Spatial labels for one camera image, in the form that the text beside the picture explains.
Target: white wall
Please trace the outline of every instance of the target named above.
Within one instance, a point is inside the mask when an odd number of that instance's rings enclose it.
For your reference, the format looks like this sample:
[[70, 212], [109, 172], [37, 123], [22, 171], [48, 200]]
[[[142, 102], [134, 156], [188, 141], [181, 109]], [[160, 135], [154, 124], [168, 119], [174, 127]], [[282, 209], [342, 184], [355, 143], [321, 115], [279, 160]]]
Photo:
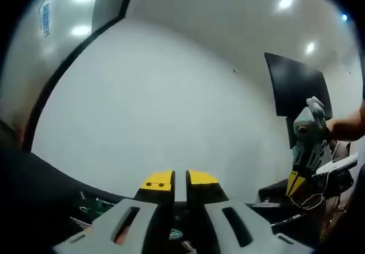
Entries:
[[76, 59], [52, 92], [33, 152], [64, 173], [133, 196], [155, 171], [208, 171], [255, 202], [286, 177], [285, 121], [246, 74], [165, 28], [125, 19]]
[[[0, 118], [21, 130], [50, 76], [91, 33], [94, 0], [52, 0], [48, 36], [41, 29], [43, 1], [33, 0], [20, 19], [2, 70]], [[73, 36], [72, 28], [80, 25], [89, 27], [90, 32]]]
[[362, 72], [358, 50], [337, 55], [323, 70], [335, 118], [345, 118], [362, 101]]
[[92, 31], [118, 17], [122, 2], [123, 0], [96, 0], [92, 16]]
[[[324, 0], [131, 0], [127, 17], [168, 27], [238, 66], [272, 103], [265, 51], [321, 70], [332, 53], [353, 44], [336, 8]], [[315, 42], [312, 54], [308, 43]]]

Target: human arm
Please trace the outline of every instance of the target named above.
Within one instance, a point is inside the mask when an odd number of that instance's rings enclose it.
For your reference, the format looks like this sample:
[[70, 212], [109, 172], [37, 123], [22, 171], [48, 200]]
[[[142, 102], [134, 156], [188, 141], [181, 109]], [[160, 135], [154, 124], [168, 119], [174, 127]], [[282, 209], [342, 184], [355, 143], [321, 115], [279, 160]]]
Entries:
[[356, 141], [365, 135], [365, 102], [360, 108], [344, 119], [326, 122], [330, 138], [342, 141]]

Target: cable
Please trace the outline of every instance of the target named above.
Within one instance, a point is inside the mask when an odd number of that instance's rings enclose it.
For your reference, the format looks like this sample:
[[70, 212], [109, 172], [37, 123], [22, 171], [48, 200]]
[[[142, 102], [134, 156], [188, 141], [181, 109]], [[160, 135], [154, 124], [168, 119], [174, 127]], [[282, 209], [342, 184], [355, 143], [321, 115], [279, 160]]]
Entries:
[[[305, 200], [305, 201], [304, 201], [301, 205], [297, 204], [297, 203], [293, 200], [293, 198], [290, 198], [291, 202], [292, 202], [294, 205], [296, 205], [297, 207], [299, 207], [299, 208], [301, 208], [301, 209], [304, 209], [304, 210], [312, 210], [312, 209], [316, 208], [317, 206], [319, 206], [320, 204], [322, 204], [322, 203], [324, 202], [324, 200], [325, 200], [325, 197], [323, 196], [323, 194], [325, 193], [325, 191], [326, 191], [326, 189], [327, 189], [327, 185], [328, 185], [328, 182], [329, 182], [330, 173], [331, 173], [331, 171], [329, 171], [329, 172], [327, 173], [326, 185], [325, 185], [325, 188], [324, 188], [324, 190], [322, 191], [322, 193], [316, 193], [316, 194], [313, 194], [313, 195], [312, 195], [312, 196], [310, 196], [308, 199], [306, 199], [306, 200]], [[320, 201], [318, 202], [318, 204], [315, 204], [315, 205], [313, 205], [313, 206], [311, 206], [311, 207], [304, 207], [304, 206], [303, 206], [305, 203], [307, 203], [309, 200], [311, 200], [311, 199], [312, 199], [312, 198], [314, 198], [315, 196], [320, 196], [320, 197], [321, 197], [321, 199], [320, 199]]]

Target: black monitor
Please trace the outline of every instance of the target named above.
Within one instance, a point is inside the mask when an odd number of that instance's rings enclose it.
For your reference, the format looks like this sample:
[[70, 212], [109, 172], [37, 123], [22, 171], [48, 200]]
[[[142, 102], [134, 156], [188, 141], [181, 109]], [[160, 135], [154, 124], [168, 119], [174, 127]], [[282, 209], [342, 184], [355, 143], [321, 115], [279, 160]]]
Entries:
[[301, 62], [265, 53], [273, 84], [277, 116], [295, 118], [306, 107], [306, 99], [316, 96], [325, 106], [325, 116], [332, 118], [329, 92], [323, 74]]

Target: human hand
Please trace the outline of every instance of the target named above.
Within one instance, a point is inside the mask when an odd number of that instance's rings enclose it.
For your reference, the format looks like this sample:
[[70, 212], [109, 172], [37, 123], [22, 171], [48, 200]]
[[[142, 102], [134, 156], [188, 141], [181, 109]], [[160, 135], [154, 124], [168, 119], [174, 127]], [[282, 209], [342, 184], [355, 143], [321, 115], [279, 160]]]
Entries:
[[328, 121], [326, 121], [326, 127], [328, 128], [330, 135], [333, 133], [333, 126], [335, 124], [335, 120], [334, 119], [330, 119]]

